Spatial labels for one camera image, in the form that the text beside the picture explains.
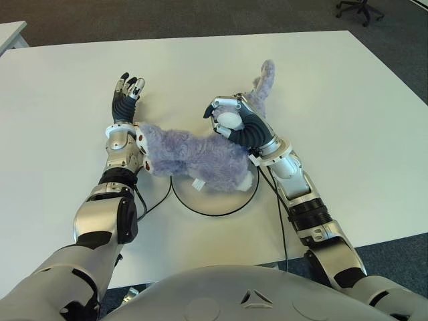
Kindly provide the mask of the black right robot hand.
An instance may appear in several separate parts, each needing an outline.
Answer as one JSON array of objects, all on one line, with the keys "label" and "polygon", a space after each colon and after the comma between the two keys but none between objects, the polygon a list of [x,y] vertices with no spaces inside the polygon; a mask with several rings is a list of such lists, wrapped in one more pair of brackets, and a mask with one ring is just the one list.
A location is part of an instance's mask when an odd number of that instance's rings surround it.
[{"label": "black right robot hand", "polygon": [[[214,117],[214,111],[220,107],[233,107],[241,118],[243,128],[239,130],[220,124]],[[250,149],[260,149],[268,153],[277,149],[278,136],[268,122],[258,113],[254,105],[242,94],[234,96],[217,96],[206,108],[204,118],[210,118],[213,130],[231,142]]]}]

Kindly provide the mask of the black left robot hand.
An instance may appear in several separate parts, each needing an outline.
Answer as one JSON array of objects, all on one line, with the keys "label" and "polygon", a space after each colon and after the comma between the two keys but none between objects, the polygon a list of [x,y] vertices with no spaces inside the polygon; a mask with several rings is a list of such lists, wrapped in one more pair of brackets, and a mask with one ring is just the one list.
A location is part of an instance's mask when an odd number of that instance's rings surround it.
[{"label": "black left robot hand", "polygon": [[130,77],[128,72],[123,73],[118,79],[112,99],[112,118],[115,124],[133,123],[136,103],[144,85],[143,78]]}]

